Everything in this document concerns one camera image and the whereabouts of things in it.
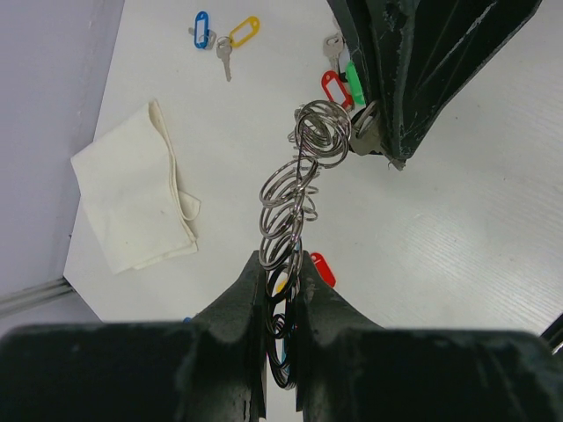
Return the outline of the red tag key bunch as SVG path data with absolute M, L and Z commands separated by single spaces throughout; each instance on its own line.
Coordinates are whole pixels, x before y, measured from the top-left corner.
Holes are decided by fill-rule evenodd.
M 330 69 L 321 77 L 321 87 L 330 101 L 351 112 L 355 102 L 340 79 L 340 54 L 343 50 L 344 40 L 340 33 L 324 39 L 323 54 L 329 61 Z

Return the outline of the green tag key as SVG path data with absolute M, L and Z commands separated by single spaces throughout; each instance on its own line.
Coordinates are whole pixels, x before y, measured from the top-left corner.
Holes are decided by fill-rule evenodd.
M 363 96 L 361 81 L 355 69 L 355 65 L 352 61 L 349 61 L 347 63 L 345 74 L 346 74 L 346 79 L 349 86 L 350 94 L 354 102 L 358 105 L 364 106 L 365 99 Z

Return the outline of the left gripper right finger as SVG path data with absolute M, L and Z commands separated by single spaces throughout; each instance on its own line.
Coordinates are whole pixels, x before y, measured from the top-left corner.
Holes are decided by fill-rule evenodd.
M 296 407 L 306 421 L 559 421 L 562 362 L 522 331 L 385 329 L 303 260 Z

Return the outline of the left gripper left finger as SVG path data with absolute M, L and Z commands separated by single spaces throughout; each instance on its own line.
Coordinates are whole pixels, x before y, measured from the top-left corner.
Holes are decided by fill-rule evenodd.
M 4 421 L 257 421 L 266 274 L 256 255 L 188 322 L 36 324 L 1 339 Z

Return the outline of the blue handled key organiser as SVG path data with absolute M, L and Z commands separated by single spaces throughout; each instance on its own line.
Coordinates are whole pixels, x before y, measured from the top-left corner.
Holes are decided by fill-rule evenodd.
M 296 297 L 304 259 L 303 226 L 318 219 L 312 196 L 321 171 L 347 157 L 352 122 L 347 111 L 328 100 L 299 106 L 288 135 L 294 155 L 260 189 L 259 262 L 266 272 L 266 351 L 275 383 L 296 386 L 291 345 L 296 330 Z

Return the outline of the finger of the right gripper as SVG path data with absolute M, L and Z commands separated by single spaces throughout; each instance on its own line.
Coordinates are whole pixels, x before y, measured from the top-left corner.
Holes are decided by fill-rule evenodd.
M 330 1 L 329 6 L 351 47 L 363 96 L 376 102 L 384 147 L 392 158 L 410 158 L 421 139 L 422 100 L 414 78 L 420 1 Z
M 441 110 L 536 13 L 539 1 L 398 1 L 395 154 L 413 156 Z

